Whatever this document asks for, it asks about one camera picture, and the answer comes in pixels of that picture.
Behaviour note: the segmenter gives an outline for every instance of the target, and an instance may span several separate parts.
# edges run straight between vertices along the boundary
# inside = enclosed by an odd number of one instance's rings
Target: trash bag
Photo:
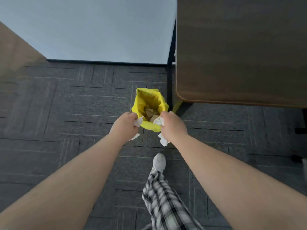
[[[152,109],[155,109],[161,114],[162,111],[167,111],[169,109],[168,104],[165,102],[164,97],[155,88],[137,88],[136,97],[134,105],[132,107],[132,112],[137,113],[138,118],[144,116],[146,117],[144,108],[149,106]],[[156,125],[152,122],[147,121],[143,118],[141,126],[145,129],[152,130],[154,132],[160,132],[161,126]]]

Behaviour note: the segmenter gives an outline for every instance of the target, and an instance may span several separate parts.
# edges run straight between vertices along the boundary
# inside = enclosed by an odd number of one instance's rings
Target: hand
[[[174,112],[163,111],[160,116],[164,119],[164,126],[161,126],[161,133],[168,142],[174,140],[180,135],[187,135],[187,127]]]
[[[138,127],[133,126],[133,121],[138,118],[136,113],[123,113],[111,127],[109,135],[114,135],[120,142],[125,144],[138,132]]]

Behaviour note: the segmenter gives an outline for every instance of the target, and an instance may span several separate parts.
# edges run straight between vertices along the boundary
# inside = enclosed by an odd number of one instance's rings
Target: white wall
[[[167,62],[177,0],[0,0],[0,21],[47,59]]]

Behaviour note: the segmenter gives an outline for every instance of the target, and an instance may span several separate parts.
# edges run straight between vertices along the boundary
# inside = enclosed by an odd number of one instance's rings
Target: white sneaker
[[[153,159],[153,168],[151,171],[155,169],[163,173],[163,171],[165,170],[165,166],[166,166],[165,156],[161,153],[158,153]]]

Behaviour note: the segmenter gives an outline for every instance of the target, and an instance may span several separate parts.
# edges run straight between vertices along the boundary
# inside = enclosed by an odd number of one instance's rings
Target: crumpled tissue
[[[156,118],[156,119],[154,120],[154,124],[164,126],[164,119],[163,119],[161,116],[159,116],[158,118]],[[160,134],[159,134],[158,136],[159,136],[159,138],[160,138],[160,143],[161,143],[164,147],[166,147],[167,144],[169,143],[169,142],[167,141],[167,139],[164,138],[164,136],[162,135],[161,132],[160,132]]]
[[[143,117],[144,117],[144,116],[139,117],[138,119],[134,120],[134,121],[133,121],[133,126],[140,127],[140,125],[141,125],[142,122],[143,122]],[[139,133],[136,133],[136,135],[135,135],[131,140],[137,138],[139,135],[140,135]]]

